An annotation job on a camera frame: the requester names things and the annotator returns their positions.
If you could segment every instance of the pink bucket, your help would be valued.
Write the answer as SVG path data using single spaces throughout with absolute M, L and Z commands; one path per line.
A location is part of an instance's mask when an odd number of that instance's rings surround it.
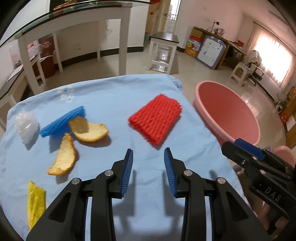
M 213 81 L 199 83 L 193 107 L 220 145 L 238 138 L 252 145 L 258 144 L 258 121 L 239 95 L 226 86 Z

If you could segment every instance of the white stool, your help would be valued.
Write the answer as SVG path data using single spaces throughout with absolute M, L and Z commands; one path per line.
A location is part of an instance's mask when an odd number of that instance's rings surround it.
M 176 49 L 177 49 L 177 44 L 179 43 L 177 35 L 174 34 L 168 34 L 164 32 L 157 32 L 156 34 L 150 36 L 150 47 L 149 47 L 149 60 L 147 63 L 147 70 L 150 70 L 151 64 L 156 64 L 160 66 L 165 66 L 167 67 L 167 74 L 170 74 L 170 71 L 172 69 Z M 169 46 L 172 48 L 171 55 L 170 55 L 170 61 L 168 63 L 164 63 L 164 61 L 160 62 L 157 60 L 152 60 L 152 51 L 153 51 L 153 45 L 156 44 L 156 50 L 155 52 L 157 53 L 158 46 L 159 45 L 165 45 Z
M 251 70 L 246 65 L 244 65 L 242 62 L 239 62 L 234 68 L 230 78 L 235 78 L 238 81 L 238 85 L 242 86 L 244 84 L 244 81 L 247 79 L 250 71 Z

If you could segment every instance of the white curtain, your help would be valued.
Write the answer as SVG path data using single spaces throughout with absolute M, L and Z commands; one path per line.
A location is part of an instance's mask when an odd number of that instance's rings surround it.
M 291 79 L 296 67 L 296 57 L 277 37 L 255 24 L 247 50 L 256 50 L 262 58 L 260 68 L 281 89 Z

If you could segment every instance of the whiteboard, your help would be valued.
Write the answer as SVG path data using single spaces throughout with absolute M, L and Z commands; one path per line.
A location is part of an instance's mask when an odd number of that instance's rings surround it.
M 225 48 L 226 45 L 222 40 L 217 39 L 214 36 L 207 36 L 196 59 L 213 69 L 219 62 Z

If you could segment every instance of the blue gripper pad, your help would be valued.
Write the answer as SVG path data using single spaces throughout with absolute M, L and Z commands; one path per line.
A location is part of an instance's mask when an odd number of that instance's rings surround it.
M 253 146 L 252 144 L 242 139 L 236 139 L 234 144 L 244 149 L 245 151 L 251 153 L 253 156 L 257 157 L 260 161 L 263 161 L 264 155 L 262 154 L 262 151 L 259 148 Z

